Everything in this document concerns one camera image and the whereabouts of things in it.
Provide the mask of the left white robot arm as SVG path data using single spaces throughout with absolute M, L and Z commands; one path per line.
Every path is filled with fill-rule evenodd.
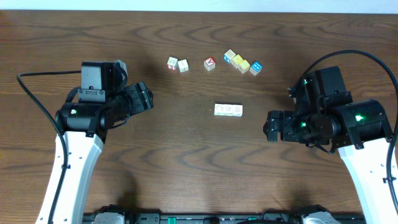
M 145 83 L 127 84 L 126 64 L 83 62 L 81 84 L 56 112 L 55 159 L 37 223 L 81 223 L 107 133 L 152 109 Z

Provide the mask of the green Z white block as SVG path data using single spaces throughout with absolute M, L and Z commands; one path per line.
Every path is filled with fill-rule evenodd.
M 216 116 L 224 115 L 224 104 L 215 104 L 214 115 Z

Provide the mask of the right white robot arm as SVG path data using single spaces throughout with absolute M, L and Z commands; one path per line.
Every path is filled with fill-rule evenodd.
M 289 90 L 293 111 L 272 110 L 264 134 L 270 142 L 289 141 L 338 152 L 354 182 L 367 223 L 397 223 L 385 176 L 392 128 L 376 100 L 354 102 L 338 67 L 304 74 Z

